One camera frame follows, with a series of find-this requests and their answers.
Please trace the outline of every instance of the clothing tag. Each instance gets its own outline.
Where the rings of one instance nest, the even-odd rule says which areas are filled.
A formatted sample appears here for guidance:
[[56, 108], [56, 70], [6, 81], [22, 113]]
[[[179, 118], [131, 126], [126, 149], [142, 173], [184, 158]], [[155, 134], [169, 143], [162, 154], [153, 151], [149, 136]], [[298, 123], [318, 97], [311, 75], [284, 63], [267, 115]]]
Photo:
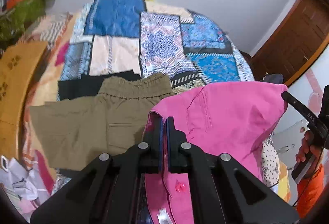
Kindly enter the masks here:
[[158, 219], [160, 224], [172, 224], [172, 221], [165, 208], [159, 210]]

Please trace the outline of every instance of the patchwork bedspread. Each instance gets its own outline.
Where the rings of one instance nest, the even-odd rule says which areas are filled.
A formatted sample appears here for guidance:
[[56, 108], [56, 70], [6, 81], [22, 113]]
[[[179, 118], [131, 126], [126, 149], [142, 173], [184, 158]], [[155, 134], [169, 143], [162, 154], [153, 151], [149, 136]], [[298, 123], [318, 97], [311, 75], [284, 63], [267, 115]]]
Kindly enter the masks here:
[[[27, 108], [58, 100], [57, 81], [81, 78], [82, 74], [132, 69], [145, 78], [161, 72], [170, 77], [177, 94], [213, 82], [254, 80], [249, 65], [216, 23], [187, 9], [148, 0], [94, 0], [85, 4], [69, 23], [61, 45], [67, 41], [70, 45], [64, 64], [55, 66], [61, 46], [56, 47], [40, 82], [29, 94]], [[23, 156], [31, 166], [33, 150], [42, 152], [42, 147], [26, 119]], [[271, 138], [264, 141], [263, 155], [273, 150], [273, 160], [262, 164], [267, 186], [276, 184], [279, 177], [272, 147]], [[55, 179], [55, 171], [47, 169]], [[53, 192], [68, 180], [58, 176]], [[139, 223], [150, 221], [143, 191]]]

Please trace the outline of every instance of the person's arm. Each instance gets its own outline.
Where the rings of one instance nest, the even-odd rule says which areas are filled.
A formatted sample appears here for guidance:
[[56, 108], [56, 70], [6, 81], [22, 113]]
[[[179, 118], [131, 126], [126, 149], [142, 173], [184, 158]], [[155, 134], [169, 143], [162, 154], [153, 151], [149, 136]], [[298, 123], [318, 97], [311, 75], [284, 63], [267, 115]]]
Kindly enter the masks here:
[[305, 137], [302, 139], [302, 146], [300, 147], [298, 154], [296, 154], [297, 162], [304, 162], [305, 154], [309, 151], [316, 156], [316, 160], [313, 162], [304, 178], [297, 185], [298, 197], [300, 197], [297, 202], [297, 212], [300, 218], [305, 217], [308, 211], [310, 211], [323, 190], [324, 169], [321, 160], [317, 165], [319, 158], [322, 159], [322, 156], [320, 156], [321, 148], [315, 147], [314, 145], [309, 147], [307, 140], [311, 136], [313, 136], [313, 134], [310, 131], [305, 132]]

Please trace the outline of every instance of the wooden door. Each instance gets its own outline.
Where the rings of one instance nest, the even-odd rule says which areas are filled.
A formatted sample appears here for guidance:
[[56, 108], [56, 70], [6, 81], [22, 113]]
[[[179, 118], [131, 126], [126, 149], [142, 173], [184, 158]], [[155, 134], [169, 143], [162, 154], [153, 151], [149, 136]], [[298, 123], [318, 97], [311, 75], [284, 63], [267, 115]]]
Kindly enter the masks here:
[[329, 9], [318, 0], [297, 0], [281, 25], [251, 58], [255, 80], [281, 73], [284, 82], [315, 53], [329, 32]]

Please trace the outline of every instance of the metal screw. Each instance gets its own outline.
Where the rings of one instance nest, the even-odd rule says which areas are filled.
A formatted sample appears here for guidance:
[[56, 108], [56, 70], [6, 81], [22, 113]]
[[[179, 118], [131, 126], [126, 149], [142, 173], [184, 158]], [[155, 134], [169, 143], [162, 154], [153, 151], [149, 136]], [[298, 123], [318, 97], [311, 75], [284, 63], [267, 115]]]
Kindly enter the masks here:
[[148, 147], [148, 143], [147, 142], [141, 142], [141, 143], [139, 143], [138, 144], [138, 148], [140, 148], [140, 149], [147, 149], [147, 147]]
[[228, 154], [228, 153], [222, 153], [221, 155], [220, 155], [220, 158], [223, 160], [223, 161], [229, 161], [229, 160], [231, 160], [231, 156]]
[[101, 161], [106, 161], [106, 160], [108, 160], [110, 158], [110, 155], [108, 154], [108, 153], [101, 153], [100, 155], [99, 155], [99, 160], [101, 160]]
[[190, 143], [188, 143], [188, 142], [183, 142], [183, 143], [181, 144], [181, 147], [182, 147], [183, 149], [185, 149], [185, 150], [189, 150], [189, 149], [191, 149], [192, 145], [191, 145]]

